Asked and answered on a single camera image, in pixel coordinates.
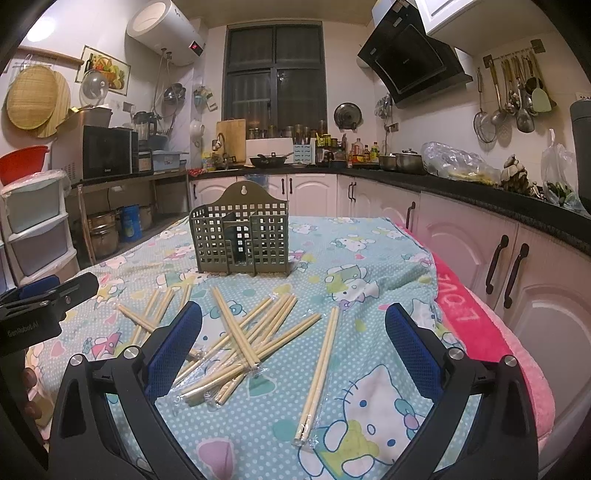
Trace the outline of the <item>person's left hand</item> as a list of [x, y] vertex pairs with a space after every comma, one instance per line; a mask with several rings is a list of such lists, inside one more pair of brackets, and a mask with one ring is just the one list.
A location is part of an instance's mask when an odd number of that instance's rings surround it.
[[38, 396], [37, 376], [34, 370], [26, 367], [22, 374], [22, 380], [26, 390], [23, 411], [31, 419], [38, 421], [43, 417], [43, 398]]

